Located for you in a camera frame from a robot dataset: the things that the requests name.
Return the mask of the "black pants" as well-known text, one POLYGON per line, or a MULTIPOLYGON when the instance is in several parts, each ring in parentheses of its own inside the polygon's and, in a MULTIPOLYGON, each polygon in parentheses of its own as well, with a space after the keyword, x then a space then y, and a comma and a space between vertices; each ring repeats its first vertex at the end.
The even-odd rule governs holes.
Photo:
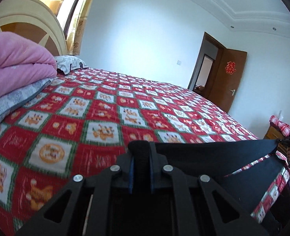
POLYGON ((128 151, 134 157, 133 187, 145 185, 153 190, 150 151, 155 150, 166 157, 167 164, 187 175, 208 175, 251 213, 285 168, 285 161, 276 156, 276 146, 273 140, 197 144, 132 141, 128 151))

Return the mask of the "red checkered cloth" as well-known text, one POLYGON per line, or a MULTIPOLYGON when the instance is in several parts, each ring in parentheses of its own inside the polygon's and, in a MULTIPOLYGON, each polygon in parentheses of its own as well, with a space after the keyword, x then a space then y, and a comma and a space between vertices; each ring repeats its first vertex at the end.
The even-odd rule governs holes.
POLYGON ((284 137, 290 136, 290 125, 282 122, 276 116, 272 115, 270 117, 270 125, 275 127, 275 129, 279 130, 284 137))

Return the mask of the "wooden nightstand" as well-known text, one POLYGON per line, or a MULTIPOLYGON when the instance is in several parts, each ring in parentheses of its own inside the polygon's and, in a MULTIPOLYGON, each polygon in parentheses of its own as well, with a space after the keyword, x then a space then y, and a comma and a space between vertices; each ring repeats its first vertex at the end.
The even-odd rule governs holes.
MULTIPOLYGON (((285 136, 279 130, 277 130, 274 126, 269 126, 264 136, 264 139, 268 139, 268 140, 285 139, 285 136)), ((277 150, 281 152, 283 155, 286 155, 288 151, 288 147, 279 143, 277 150)))

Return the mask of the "red patterned bed quilt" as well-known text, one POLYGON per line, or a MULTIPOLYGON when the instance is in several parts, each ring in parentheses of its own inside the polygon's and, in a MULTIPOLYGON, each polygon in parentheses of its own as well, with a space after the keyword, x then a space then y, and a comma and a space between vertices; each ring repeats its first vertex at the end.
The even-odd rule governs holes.
POLYGON ((99 173, 133 140, 253 139, 182 87, 91 68, 60 74, 0 123, 1 233, 13 235, 71 175, 99 173))

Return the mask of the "red paper door decoration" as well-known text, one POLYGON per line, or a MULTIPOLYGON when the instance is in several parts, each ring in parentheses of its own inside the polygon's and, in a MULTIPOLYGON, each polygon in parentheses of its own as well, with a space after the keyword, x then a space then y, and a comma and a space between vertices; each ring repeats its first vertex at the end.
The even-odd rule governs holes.
POLYGON ((227 74, 232 75, 234 72, 236 72, 236 63, 233 61, 227 62, 227 65, 225 66, 225 71, 227 74))

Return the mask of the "brown wooden door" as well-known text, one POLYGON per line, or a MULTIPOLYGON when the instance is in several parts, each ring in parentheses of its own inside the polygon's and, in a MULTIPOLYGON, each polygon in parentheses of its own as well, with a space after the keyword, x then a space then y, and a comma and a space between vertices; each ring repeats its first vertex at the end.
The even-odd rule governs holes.
POLYGON ((228 112, 240 85, 247 52, 228 49, 207 32, 204 33, 188 89, 228 112), (236 72, 227 74, 227 62, 236 63, 236 72))

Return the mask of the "grey patterned folded blanket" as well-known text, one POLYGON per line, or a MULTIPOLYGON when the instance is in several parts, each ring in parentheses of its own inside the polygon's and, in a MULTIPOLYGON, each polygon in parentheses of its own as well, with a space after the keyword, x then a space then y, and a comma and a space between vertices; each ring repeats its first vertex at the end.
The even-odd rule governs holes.
POLYGON ((45 78, 0 97, 0 123, 8 114, 35 98, 52 81, 53 78, 45 78))

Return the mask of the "white patterned pillow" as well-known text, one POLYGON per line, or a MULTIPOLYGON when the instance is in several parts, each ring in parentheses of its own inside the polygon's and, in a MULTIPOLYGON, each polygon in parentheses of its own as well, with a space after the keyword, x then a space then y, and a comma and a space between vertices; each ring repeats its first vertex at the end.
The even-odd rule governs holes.
POLYGON ((86 69, 88 66, 80 58, 72 55, 61 55, 54 57, 57 64, 57 71, 64 75, 69 74, 71 71, 77 69, 86 69))

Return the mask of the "pink folded blanket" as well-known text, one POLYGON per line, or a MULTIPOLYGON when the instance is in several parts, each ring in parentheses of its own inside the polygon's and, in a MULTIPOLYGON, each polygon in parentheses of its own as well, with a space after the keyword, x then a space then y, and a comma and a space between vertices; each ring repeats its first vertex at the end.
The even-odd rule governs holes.
POLYGON ((45 47, 13 32, 0 32, 0 97, 56 75, 56 60, 45 47))

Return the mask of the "cream wooden headboard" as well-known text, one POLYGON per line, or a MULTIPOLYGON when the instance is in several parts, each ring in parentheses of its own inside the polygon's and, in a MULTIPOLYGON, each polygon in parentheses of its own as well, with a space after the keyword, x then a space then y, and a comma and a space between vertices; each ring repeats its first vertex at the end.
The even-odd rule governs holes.
POLYGON ((45 47, 53 56, 68 53, 59 21, 40 0, 2 0, 0 31, 14 32, 27 38, 45 47))

